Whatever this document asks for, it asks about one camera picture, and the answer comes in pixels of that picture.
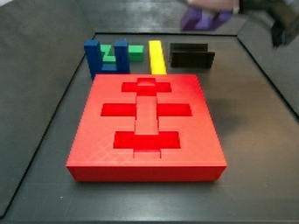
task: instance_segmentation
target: red puzzle tray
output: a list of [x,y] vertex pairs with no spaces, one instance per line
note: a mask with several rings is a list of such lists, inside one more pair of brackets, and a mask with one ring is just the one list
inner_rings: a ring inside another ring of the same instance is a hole
[[67,167],[78,181],[212,181],[227,167],[196,75],[99,74]]

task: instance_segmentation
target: yellow block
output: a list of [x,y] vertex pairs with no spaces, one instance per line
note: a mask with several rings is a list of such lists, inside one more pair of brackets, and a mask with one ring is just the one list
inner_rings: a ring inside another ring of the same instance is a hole
[[164,50],[160,40],[151,40],[150,45],[150,60],[151,60],[151,70],[155,75],[166,75],[164,66]]

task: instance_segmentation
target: blue block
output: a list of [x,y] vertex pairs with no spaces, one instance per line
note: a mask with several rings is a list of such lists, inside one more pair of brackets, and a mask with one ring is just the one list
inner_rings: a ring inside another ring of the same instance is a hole
[[102,67],[103,74],[115,74],[118,72],[118,65],[116,64],[104,64]]
[[118,72],[123,74],[130,74],[128,42],[126,40],[116,41],[115,55]]
[[84,50],[88,59],[88,70],[91,74],[91,79],[94,80],[96,74],[100,74],[103,67],[103,56],[99,41],[88,40],[84,44]]

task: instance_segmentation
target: green block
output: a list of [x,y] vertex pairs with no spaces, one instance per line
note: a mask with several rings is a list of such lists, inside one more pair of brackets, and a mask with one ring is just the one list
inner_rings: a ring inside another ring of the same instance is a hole
[[[103,63],[116,64],[116,57],[112,54],[112,45],[100,45],[103,56]],[[140,62],[144,60],[144,47],[142,45],[128,46],[128,57],[131,62]]]
[[144,47],[142,45],[128,46],[130,61],[140,62],[144,60]]
[[116,57],[112,54],[112,45],[100,45],[100,51],[103,56],[103,62],[106,64],[116,64]]

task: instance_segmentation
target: toy block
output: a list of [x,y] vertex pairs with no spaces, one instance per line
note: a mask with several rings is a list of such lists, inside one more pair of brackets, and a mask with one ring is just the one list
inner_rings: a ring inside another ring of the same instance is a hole
[[196,75],[98,75],[71,147],[76,181],[214,181],[227,167]]
[[160,40],[151,40],[150,44],[150,60],[151,60],[151,71],[155,75],[164,75],[166,65],[164,65],[164,50]]
[[111,55],[112,45],[100,45],[100,51],[103,55],[103,62],[106,64],[116,64],[116,57]]
[[208,44],[170,44],[171,67],[198,67],[211,69],[215,52],[208,52]]
[[126,40],[116,41],[115,45],[116,64],[103,63],[103,57],[107,56],[108,46],[102,46],[98,40],[88,40],[84,45],[91,79],[95,79],[96,74],[130,74],[128,61],[128,43]]
[[118,40],[115,43],[116,71],[122,74],[130,74],[128,43],[126,40]]
[[144,60],[144,47],[142,45],[128,46],[130,61],[140,62]]
[[91,73],[91,79],[95,79],[95,75],[102,73],[103,56],[100,51],[100,43],[98,40],[88,40],[84,45],[84,50],[88,59],[88,69]]
[[216,15],[203,14],[200,8],[190,7],[180,21],[182,31],[215,31],[232,17],[232,10],[223,10]]

